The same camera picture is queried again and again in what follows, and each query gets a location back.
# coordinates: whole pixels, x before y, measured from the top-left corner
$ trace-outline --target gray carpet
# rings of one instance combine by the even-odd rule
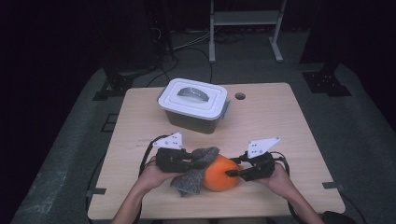
[[[238,84],[287,82],[291,85],[307,123],[332,174],[334,181],[364,214],[368,223],[393,223],[396,214],[396,134],[362,88],[358,77],[343,65],[335,75],[352,96],[329,97],[311,93],[302,72],[317,71],[321,64],[298,64],[308,32],[281,32],[278,45],[284,57],[277,63],[268,43],[270,34],[245,35],[230,45],[216,45],[217,61],[212,64],[212,83]],[[174,34],[174,45],[196,36]],[[194,46],[208,52],[207,43]],[[210,66],[197,49],[175,53],[178,64],[168,72],[170,78],[184,77],[210,80]],[[163,69],[175,65],[169,57]],[[136,79],[134,88],[146,85],[163,71]],[[12,223],[89,223],[86,215],[86,193],[92,173],[92,186],[100,172],[111,133],[101,132],[111,113],[119,113],[122,97],[106,101],[92,98],[102,88],[103,70],[92,74],[53,147],[37,174],[35,183],[21,204]],[[150,87],[166,85],[165,76]],[[363,223],[357,210],[347,201],[346,215]],[[275,217],[277,223],[295,223],[291,217]]]

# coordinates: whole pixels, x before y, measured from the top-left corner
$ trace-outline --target crumpled cloth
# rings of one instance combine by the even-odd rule
[[[191,154],[194,158],[191,161],[205,161],[207,165],[204,169],[191,169],[186,174],[175,177],[171,181],[171,187],[178,190],[180,197],[185,197],[188,194],[199,194],[201,192],[205,171],[219,155],[219,149],[217,147],[198,148]]]

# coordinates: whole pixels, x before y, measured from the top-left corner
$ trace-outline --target human arm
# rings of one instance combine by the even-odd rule
[[[320,216],[315,212],[309,202],[291,182],[283,166],[276,163],[275,170],[271,177],[255,180],[263,184],[273,193],[286,199],[299,218],[308,224],[324,224]]]
[[[166,179],[173,178],[182,174],[164,173],[155,164],[155,157],[148,162],[142,175],[131,187],[128,195],[124,199],[119,211],[114,216],[112,224],[131,224],[139,213],[139,208],[143,197],[152,189],[158,188]]]

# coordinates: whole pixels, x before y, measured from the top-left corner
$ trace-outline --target orange fruit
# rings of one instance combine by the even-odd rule
[[[238,183],[240,177],[229,177],[225,172],[242,169],[242,166],[219,154],[205,171],[204,186],[214,191],[230,189]]]

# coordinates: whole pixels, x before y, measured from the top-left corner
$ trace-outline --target plastic container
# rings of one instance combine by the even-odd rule
[[[169,122],[198,133],[213,133],[228,107],[221,86],[175,78],[158,98]]]

